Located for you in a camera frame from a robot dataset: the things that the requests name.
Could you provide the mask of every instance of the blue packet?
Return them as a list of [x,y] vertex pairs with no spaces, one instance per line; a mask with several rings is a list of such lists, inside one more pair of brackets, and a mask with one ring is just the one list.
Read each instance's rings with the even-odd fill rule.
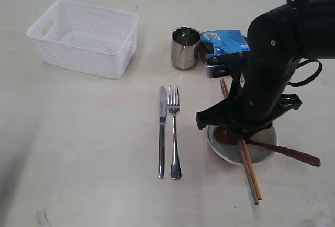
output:
[[214,30],[202,32],[200,41],[213,52],[206,55],[206,58],[250,51],[240,30]]

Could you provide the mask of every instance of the wooden chopstick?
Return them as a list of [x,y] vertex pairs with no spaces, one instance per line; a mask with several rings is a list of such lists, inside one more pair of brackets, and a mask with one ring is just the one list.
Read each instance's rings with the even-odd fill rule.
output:
[[[225,82],[225,79],[222,78],[220,80],[220,86],[221,86],[221,90],[222,90],[222,94],[224,95],[224,98],[227,98],[228,93],[229,93],[229,89],[228,89],[228,86]],[[247,179],[248,179],[248,182],[249,182],[249,186],[250,186],[250,190],[251,190],[251,194],[252,194],[254,203],[257,205],[259,203],[259,200],[262,199],[262,196],[261,196],[261,193],[260,193],[256,173],[255,173],[255,170],[253,169],[253,166],[252,166],[252,163],[251,163],[249,151],[248,151],[248,148],[247,148],[247,145],[246,145],[244,139],[239,140],[237,142],[237,145],[238,145],[238,149],[239,149],[241,159],[242,159],[242,162],[243,162],[243,165],[244,165],[245,173],[247,175]]]

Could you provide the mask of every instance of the butter knife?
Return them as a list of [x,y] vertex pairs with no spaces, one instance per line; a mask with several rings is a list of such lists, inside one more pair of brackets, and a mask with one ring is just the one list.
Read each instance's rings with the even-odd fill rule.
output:
[[165,125],[168,112],[168,95],[165,87],[160,87],[159,96],[159,149],[158,149],[158,178],[164,178],[165,168]]

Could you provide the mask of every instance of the white bowl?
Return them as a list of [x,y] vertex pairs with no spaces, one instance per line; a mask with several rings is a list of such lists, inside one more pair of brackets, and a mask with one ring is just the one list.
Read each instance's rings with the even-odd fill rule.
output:
[[[213,136],[213,131],[216,127],[217,126],[209,125],[206,128],[207,143],[209,144],[209,146],[218,156],[220,156],[228,163],[243,165],[237,145],[224,144],[215,139],[215,137]],[[277,145],[277,134],[273,126],[269,129],[258,132],[251,139],[262,143]],[[267,150],[263,147],[250,144],[248,144],[247,146],[252,166],[260,165],[274,154],[273,151]]]

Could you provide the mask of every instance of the silver fork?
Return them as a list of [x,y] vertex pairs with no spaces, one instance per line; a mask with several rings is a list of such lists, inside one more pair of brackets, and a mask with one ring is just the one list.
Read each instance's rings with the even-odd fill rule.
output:
[[179,89],[178,86],[170,86],[169,94],[167,96],[167,110],[173,116],[173,148],[172,148],[172,161],[171,161],[171,178],[178,180],[182,177],[180,169],[178,146],[177,146],[177,128],[176,128],[176,115],[180,109],[179,102]]

